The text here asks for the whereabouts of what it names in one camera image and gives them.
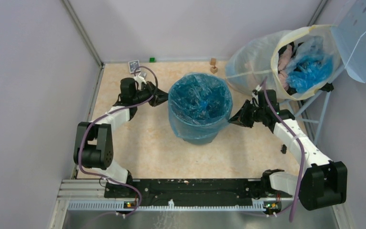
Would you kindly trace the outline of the blue plastic trash bag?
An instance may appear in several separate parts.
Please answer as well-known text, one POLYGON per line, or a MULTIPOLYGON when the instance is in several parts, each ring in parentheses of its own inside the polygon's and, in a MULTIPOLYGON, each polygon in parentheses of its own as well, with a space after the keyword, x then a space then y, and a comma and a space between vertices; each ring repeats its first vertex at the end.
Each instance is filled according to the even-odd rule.
POLYGON ((188 73, 168 92, 168 117, 177 138, 190 128, 228 126, 233 99, 227 83, 208 73, 188 73))

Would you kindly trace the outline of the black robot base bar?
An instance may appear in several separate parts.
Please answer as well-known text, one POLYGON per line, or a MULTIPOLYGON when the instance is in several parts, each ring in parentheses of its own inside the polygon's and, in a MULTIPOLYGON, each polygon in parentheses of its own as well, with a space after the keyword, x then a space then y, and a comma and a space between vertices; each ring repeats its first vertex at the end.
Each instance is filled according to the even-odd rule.
POLYGON ((107 184, 104 197, 141 198, 143 207, 165 206, 170 200, 178 207, 246 207, 263 198, 292 198, 268 189, 260 179, 133 179, 128 184, 107 184))

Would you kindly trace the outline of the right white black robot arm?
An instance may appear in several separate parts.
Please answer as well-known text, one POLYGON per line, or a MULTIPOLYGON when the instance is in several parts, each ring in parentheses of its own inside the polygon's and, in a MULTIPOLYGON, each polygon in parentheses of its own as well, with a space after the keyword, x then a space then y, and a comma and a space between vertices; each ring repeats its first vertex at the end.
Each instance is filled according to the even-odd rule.
POLYGON ((297 160, 300 166, 297 176, 282 169, 264 172, 260 190, 265 196, 272 197, 281 191, 299 200, 307 210, 345 203, 346 165, 333 161, 314 145, 293 114, 287 109, 280 109, 275 90, 254 90, 252 100, 246 100, 228 122, 249 128, 254 123, 262 123, 297 160))

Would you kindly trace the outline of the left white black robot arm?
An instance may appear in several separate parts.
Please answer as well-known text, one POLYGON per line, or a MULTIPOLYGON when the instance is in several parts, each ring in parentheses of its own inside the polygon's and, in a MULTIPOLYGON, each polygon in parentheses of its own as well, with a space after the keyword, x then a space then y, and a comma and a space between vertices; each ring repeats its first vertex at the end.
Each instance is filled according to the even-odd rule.
POLYGON ((155 83, 142 77, 121 79, 120 94, 116 103, 104 115, 91 122, 80 122, 77 126, 74 163, 90 168, 95 175, 116 184, 120 196, 128 197, 134 185, 128 181, 129 171, 113 158, 113 132, 131 121, 138 106, 148 103, 152 107, 168 100, 168 93, 158 89, 155 83))

